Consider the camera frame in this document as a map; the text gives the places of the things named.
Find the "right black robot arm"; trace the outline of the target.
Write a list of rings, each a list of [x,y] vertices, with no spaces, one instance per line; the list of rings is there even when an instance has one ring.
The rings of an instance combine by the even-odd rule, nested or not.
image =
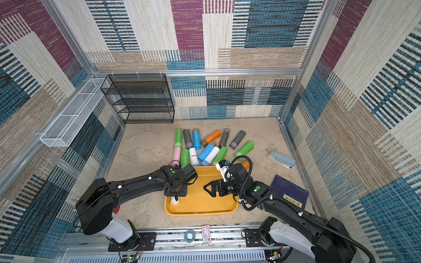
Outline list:
[[[242,164],[230,164],[229,178],[212,181],[203,189],[212,197],[237,196],[243,208],[259,208],[271,214],[260,226],[262,243],[281,243],[314,259],[317,263],[350,263],[356,251],[364,252],[371,263],[374,255],[353,240],[344,224],[313,215],[279,196],[269,185],[255,181],[251,170]]]

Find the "white blue trash bag roll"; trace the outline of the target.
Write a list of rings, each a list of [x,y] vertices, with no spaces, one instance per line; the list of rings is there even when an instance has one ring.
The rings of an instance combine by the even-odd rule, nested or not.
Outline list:
[[[178,197],[171,197],[171,205],[178,205],[180,203],[179,198]]]

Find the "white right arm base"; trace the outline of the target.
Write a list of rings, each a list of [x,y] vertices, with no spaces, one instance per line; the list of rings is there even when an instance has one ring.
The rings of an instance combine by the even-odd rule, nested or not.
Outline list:
[[[315,260],[311,242],[293,227],[273,217],[268,217],[258,229],[244,228],[241,236],[245,239],[247,247],[271,248],[280,247],[283,244]]]

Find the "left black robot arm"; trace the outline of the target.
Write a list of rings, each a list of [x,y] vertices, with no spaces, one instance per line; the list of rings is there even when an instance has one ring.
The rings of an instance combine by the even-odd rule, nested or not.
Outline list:
[[[167,197],[185,197],[187,187],[198,178],[195,168],[164,165],[160,169],[136,178],[110,181],[94,180],[76,203],[78,221],[85,235],[104,230],[118,206],[152,192],[164,192]]]

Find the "short green trash bag roll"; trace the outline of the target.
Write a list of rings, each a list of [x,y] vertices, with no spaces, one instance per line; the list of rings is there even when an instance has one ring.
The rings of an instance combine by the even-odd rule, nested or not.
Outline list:
[[[180,163],[182,168],[189,164],[189,150],[182,149]]]

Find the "pink trash bag roll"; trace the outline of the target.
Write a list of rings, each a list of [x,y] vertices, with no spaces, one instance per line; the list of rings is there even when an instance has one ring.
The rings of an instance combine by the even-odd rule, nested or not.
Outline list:
[[[182,148],[181,147],[175,147],[173,150],[173,159],[171,162],[172,166],[180,165],[180,158],[181,158]]]

